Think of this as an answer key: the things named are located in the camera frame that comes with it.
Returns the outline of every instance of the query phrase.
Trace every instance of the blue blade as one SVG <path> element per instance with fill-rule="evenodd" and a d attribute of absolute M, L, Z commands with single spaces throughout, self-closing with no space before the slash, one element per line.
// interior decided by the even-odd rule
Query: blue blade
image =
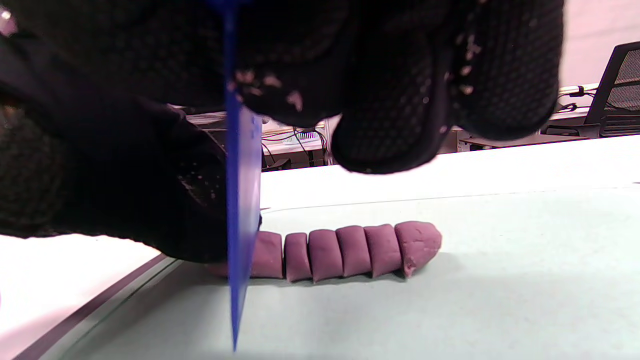
<path fill-rule="evenodd" d="M 236 17 L 240 0 L 208 0 L 224 20 L 225 83 L 235 81 Z M 231 326 L 237 349 L 244 298 L 260 218 L 262 121 L 242 106 L 234 86 L 225 86 L 227 110 L 227 241 Z"/>

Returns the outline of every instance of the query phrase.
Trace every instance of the gloved hand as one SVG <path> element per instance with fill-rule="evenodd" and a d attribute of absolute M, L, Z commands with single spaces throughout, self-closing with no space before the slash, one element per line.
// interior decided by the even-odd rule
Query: gloved hand
<path fill-rule="evenodd" d="M 185 106 L 223 104 L 221 19 L 200 1 L 3 0 L 102 83 Z M 342 113 L 348 170 L 431 160 L 453 125 L 496 140 L 554 110 L 563 0 L 256 0 L 239 16 L 235 86 L 298 127 Z"/>
<path fill-rule="evenodd" d="M 0 36 L 0 233 L 141 241 L 226 259 L 225 154 L 184 114 L 104 89 L 26 33 Z"/>

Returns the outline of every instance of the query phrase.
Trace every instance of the cut clay segment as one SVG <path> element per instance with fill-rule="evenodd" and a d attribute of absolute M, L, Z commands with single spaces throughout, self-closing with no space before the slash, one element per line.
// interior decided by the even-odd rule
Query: cut clay segment
<path fill-rule="evenodd" d="M 427 265 L 442 246 L 442 234 L 428 222 L 407 221 L 396 225 L 396 236 L 403 259 L 404 276 Z"/>
<path fill-rule="evenodd" d="M 335 231 L 309 233 L 309 258 L 314 282 L 342 276 L 342 255 Z"/>
<path fill-rule="evenodd" d="M 289 234 L 284 239 L 284 262 L 290 282 L 311 279 L 311 266 L 307 251 L 307 234 Z"/>
<path fill-rule="evenodd" d="M 335 231 L 342 252 L 344 277 L 371 272 L 371 258 L 362 226 L 352 225 Z"/>
<path fill-rule="evenodd" d="M 364 232 L 369 246 L 373 277 L 388 274 L 402 267 L 400 246 L 393 226 L 367 226 Z"/>
<path fill-rule="evenodd" d="M 282 235 L 259 231 L 253 249 L 251 277 L 282 279 Z"/>

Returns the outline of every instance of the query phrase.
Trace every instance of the glove finger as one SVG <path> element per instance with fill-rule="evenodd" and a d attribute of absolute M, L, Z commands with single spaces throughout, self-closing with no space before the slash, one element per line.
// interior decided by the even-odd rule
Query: glove finger
<path fill-rule="evenodd" d="M 393 24 L 394 17 L 383 23 Z M 346 169 L 369 174 L 409 170 L 433 159 L 440 148 L 450 127 L 445 74 L 451 51 L 428 35 L 428 26 L 421 28 L 383 26 L 364 39 L 358 54 L 362 60 L 353 69 L 346 108 L 332 138 L 333 156 Z"/>
<path fill-rule="evenodd" d="M 452 98 L 457 125 L 510 140 L 554 111 L 563 43 L 563 0 L 469 0 L 456 35 Z"/>

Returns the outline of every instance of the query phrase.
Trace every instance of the purple clay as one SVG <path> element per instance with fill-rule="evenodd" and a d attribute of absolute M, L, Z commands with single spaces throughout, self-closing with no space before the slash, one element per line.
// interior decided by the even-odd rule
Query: purple clay
<path fill-rule="evenodd" d="M 253 250 L 251 277 L 282 279 L 282 236 L 259 231 Z"/>
<path fill-rule="evenodd" d="M 335 231 L 309 233 L 309 258 L 314 282 L 342 276 L 342 255 Z"/>
<path fill-rule="evenodd" d="M 364 233 L 369 246 L 373 277 L 389 274 L 402 267 L 400 246 L 393 226 L 367 226 Z"/>
<path fill-rule="evenodd" d="M 404 276 L 431 261 L 442 246 L 442 234 L 429 222 L 407 221 L 396 225 L 396 236 L 403 259 Z"/>
<path fill-rule="evenodd" d="M 352 225 L 335 231 L 342 252 L 344 277 L 371 272 L 371 258 L 362 226 Z"/>
<path fill-rule="evenodd" d="M 285 273 L 289 282 L 311 279 L 307 234 L 293 233 L 284 239 Z"/>

